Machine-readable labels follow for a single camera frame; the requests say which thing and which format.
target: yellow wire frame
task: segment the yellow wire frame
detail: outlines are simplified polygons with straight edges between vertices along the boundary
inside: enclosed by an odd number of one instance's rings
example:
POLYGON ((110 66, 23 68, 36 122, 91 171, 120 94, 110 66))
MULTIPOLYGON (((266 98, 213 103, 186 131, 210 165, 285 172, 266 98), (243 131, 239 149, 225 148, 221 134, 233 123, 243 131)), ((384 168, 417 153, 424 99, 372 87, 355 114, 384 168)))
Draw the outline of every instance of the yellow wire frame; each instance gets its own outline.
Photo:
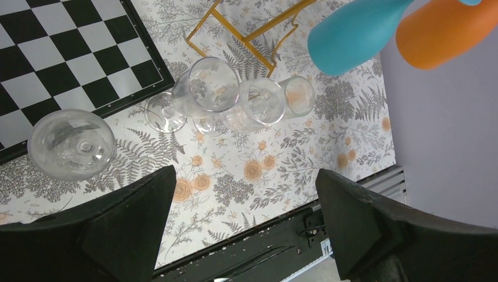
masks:
POLYGON ((275 70, 275 68, 277 67, 277 61, 275 60, 275 57, 277 55, 278 48, 280 48, 280 46, 284 43, 284 41, 299 27, 299 25, 295 23, 298 14, 301 12, 302 9, 313 4, 315 1, 316 0, 300 0, 294 6, 288 8, 286 11, 282 12, 280 15, 276 16, 274 19, 267 22, 265 25, 258 28, 251 34, 247 36, 242 36, 242 34, 238 30, 236 30, 236 28, 231 23, 229 23, 227 19, 223 17, 222 14, 220 14, 216 10, 216 6, 218 6, 222 2, 222 0, 216 0, 213 6, 211 6, 211 8, 207 10, 206 14, 202 17, 201 21, 197 24, 194 30, 185 38, 185 40, 188 43, 188 45, 194 48, 194 50, 196 50, 199 54, 201 54, 203 57, 207 57, 207 55, 201 49, 199 49, 199 47, 197 47, 194 43, 192 43, 191 39, 196 34, 196 32, 201 28, 201 26, 205 23, 207 18, 210 15, 212 15, 222 24, 222 26, 227 28, 235 38, 237 38, 247 49, 249 49, 249 51, 253 53, 256 58, 258 58, 258 60, 260 60, 260 62, 268 69, 267 78, 269 78, 273 73, 273 71, 275 70), (273 49, 273 52, 271 54, 271 59, 269 61, 261 54, 260 51, 258 51, 251 44, 251 41, 254 38, 262 35, 263 33, 269 31, 271 28, 280 24, 282 21, 286 20, 289 17, 292 17, 291 25, 293 26, 293 28, 277 43, 275 49, 273 49))

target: white wall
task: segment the white wall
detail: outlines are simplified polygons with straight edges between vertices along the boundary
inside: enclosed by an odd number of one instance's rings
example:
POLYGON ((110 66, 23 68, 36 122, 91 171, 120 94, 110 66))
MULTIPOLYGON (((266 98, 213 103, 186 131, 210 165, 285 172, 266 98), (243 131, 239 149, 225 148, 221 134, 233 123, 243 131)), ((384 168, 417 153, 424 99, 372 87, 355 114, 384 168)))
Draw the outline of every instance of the white wall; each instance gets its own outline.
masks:
MULTIPOLYGON (((426 2, 416 0, 406 13, 426 2)), ((435 70, 408 65, 394 39, 381 58, 409 204, 498 227, 498 29, 435 70)))

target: floral tablecloth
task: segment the floral tablecloth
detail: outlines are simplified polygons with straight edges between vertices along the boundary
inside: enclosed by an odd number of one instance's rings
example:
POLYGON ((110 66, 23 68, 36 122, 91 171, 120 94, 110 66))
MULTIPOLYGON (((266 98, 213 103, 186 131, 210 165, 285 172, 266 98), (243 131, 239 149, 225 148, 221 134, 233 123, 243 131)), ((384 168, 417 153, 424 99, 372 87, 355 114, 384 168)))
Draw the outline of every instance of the floral tablecloth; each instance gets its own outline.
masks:
MULTIPOLYGON (((296 0, 225 0, 218 10, 249 33, 296 0)), ((156 267, 179 259, 317 198, 318 169, 354 180, 395 163, 380 57, 340 77, 321 73, 307 52, 307 35, 345 2, 317 1, 297 18, 299 29, 278 51, 276 81, 306 77, 318 96, 306 117, 260 132, 227 132, 216 138, 196 132, 189 120, 176 134, 158 133, 144 118, 145 102, 106 119, 116 136, 111 168, 79 183, 52 180, 26 156, 0 166, 0 224, 31 222, 119 189, 173 164, 178 173, 174 203, 156 267)), ((183 40, 212 1, 134 0, 135 8, 175 78, 200 58, 183 40)), ((285 21, 254 40, 270 56, 290 29, 285 21)), ((230 62, 243 80, 266 74, 258 60, 214 19, 193 38, 210 56, 230 62)))

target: clear glass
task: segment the clear glass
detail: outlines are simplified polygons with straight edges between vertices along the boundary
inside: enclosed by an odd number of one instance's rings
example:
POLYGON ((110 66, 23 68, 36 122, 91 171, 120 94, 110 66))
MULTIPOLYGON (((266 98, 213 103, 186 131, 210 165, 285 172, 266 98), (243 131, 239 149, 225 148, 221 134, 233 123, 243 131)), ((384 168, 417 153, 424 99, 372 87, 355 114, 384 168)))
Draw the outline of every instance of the clear glass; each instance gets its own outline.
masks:
POLYGON ((195 119, 194 126, 200 133, 209 137, 217 137, 225 134, 229 128, 223 123, 222 114, 218 113, 204 119, 195 119))
POLYGON ((37 122, 28 139, 35 166, 54 179, 81 181, 105 170, 115 139, 109 125, 84 110, 59 110, 37 122))
POLYGON ((171 96, 183 116, 202 119, 231 108, 238 99, 238 87, 237 74, 229 64, 206 57, 182 74, 171 96))
POLYGON ((241 83, 235 105, 221 116, 227 127, 236 132, 255 132, 282 119, 284 91, 277 82, 259 78, 241 83))
POLYGON ((293 76, 278 83, 284 90, 286 105, 282 119, 305 116, 315 106, 315 90, 302 76, 293 76))
POLYGON ((186 122, 173 106, 171 92, 162 92, 150 98, 146 105, 145 118, 156 131, 173 133, 180 130, 186 122))

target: orange bottle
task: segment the orange bottle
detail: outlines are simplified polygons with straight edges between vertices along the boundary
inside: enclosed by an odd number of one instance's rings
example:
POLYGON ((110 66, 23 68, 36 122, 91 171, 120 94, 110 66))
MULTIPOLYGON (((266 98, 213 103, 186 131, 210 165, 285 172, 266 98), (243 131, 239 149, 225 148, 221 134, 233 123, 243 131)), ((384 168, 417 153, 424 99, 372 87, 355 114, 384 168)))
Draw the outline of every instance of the orange bottle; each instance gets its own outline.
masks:
POLYGON ((431 0, 401 21, 396 44, 410 65, 432 69, 472 49, 497 25, 498 0, 476 6, 431 0))

